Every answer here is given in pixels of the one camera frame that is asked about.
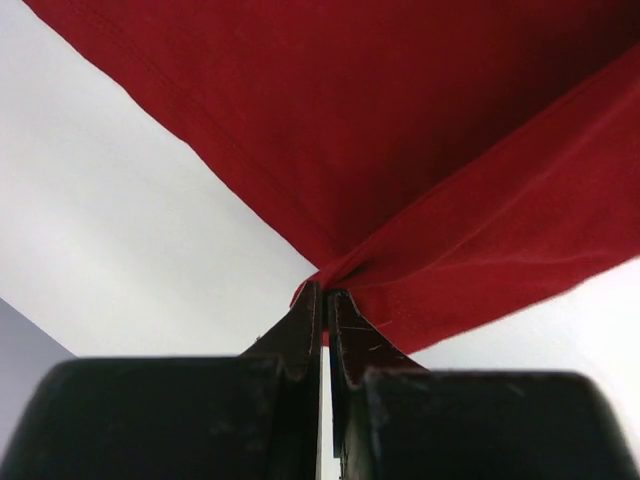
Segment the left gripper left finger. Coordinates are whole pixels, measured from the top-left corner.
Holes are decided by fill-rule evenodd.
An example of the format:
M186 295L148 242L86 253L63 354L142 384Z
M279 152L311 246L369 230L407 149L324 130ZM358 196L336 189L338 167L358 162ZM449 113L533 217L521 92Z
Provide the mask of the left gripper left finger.
M93 358L41 380L5 479L316 479L323 294L233 357Z

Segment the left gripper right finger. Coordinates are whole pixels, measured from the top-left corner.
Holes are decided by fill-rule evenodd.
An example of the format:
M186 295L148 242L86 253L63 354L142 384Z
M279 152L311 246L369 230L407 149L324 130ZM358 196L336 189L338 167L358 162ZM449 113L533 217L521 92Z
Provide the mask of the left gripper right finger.
M345 479L635 479L613 411L568 371L429 370L330 292L333 448Z

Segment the red t shirt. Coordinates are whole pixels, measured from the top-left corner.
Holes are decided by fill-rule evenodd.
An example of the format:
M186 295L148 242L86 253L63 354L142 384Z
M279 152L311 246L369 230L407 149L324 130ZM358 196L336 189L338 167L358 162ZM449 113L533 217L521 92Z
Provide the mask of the red t shirt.
M413 353L639 252L635 1L34 1Z

